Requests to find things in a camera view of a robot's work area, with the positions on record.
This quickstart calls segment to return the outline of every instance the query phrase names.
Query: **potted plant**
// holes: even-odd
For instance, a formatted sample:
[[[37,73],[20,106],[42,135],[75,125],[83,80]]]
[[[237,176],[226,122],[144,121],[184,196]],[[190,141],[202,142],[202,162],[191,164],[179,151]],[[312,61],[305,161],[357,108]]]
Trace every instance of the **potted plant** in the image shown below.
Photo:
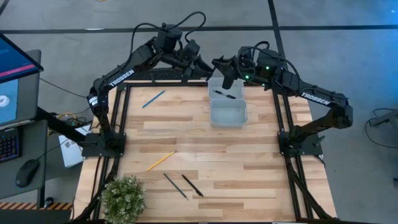
[[[146,208],[143,183],[137,177],[121,177],[107,184],[101,194],[105,220],[135,223]]]

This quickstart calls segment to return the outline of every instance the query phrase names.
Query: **plastic bin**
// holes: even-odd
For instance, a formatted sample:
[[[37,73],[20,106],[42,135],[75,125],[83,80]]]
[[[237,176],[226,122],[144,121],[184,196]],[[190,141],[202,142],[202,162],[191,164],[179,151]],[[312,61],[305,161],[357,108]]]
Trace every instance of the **plastic bin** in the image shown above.
[[[215,93],[213,90],[218,90],[223,92],[225,95],[235,96],[236,100],[242,100],[244,98],[243,92],[243,80],[234,80],[231,88],[229,90],[223,89],[224,78],[211,78],[208,81],[209,98],[212,99],[228,99],[226,96]]]
[[[244,100],[210,101],[210,122],[214,128],[242,128],[248,121],[248,110]]]

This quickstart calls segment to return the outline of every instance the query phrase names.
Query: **monitor screen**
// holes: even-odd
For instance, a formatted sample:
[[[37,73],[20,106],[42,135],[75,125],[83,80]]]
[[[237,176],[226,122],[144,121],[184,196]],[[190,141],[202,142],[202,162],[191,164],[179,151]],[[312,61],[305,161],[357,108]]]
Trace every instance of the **monitor screen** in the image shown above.
[[[0,35],[0,83],[37,73],[42,67]]]

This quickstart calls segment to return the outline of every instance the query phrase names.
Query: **gray floor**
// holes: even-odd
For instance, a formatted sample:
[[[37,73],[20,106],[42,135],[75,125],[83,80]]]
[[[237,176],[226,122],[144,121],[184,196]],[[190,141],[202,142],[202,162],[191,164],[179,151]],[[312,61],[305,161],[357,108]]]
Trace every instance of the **gray floor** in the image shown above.
[[[373,0],[276,0],[280,26],[335,26],[398,24],[398,1]],[[0,17],[6,29],[125,28],[140,22],[177,22],[193,11],[203,11],[207,26],[270,26],[267,1],[261,0],[11,0]],[[199,17],[186,26],[200,22]],[[137,34],[135,46],[154,34]],[[326,171],[338,216],[343,220],[396,223],[398,149],[377,146],[364,133],[373,109],[398,108],[398,30],[282,31],[287,58],[309,83],[340,91],[354,108],[354,125],[329,130],[322,142]],[[121,63],[129,49],[130,34],[12,34],[24,50],[41,49],[44,79],[85,95],[96,77]],[[236,54],[240,46],[268,40],[276,49],[273,31],[197,32],[206,62]],[[48,111],[77,112],[86,101],[40,84],[39,105]],[[314,118],[327,108],[310,104]],[[397,131],[389,125],[371,128],[375,140],[398,146]],[[47,195],[71,201],[78,173],[46,183]],[[34,201],[27,193],[8,201]]]

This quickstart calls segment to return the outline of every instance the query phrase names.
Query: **wooden table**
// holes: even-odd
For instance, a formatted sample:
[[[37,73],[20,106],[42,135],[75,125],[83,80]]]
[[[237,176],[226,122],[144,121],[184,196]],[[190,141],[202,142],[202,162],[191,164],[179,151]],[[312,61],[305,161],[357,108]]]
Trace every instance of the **wooden table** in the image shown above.
[[[142,108],[162,90],[166,92]],[[120,160],[118,176],[135,175],[145,183],[148,209],[139,222],[295,220],[285,162],[277,143],[279,128],[272,92],[264,92],[261,87],[245,87],[244,91],[248,123],[241,129],[219,129],[210,126],[207,88],[132,88],[125,129],[126,151]],[[116,91],[109,93],[111,109],[115,94]],[[307,100],[289,100],[295,124],[303,125],[312,120]],[[282,98],[280,103],[284,112]],[[146,172],[174,150],[177,150],[175,154]],[[313,156],[302,156],[302,160],[308,189],[325,211],[335,216],[324,166]],[[75,216],[90,201],[96,163],[97,158],[83,163],[75,197]],[[189,200],[164,178],[164,172]],[[181,174],[186,175],[205,197],[199,197]],[[305,217],[302,195],[299,189],[297,191]]]

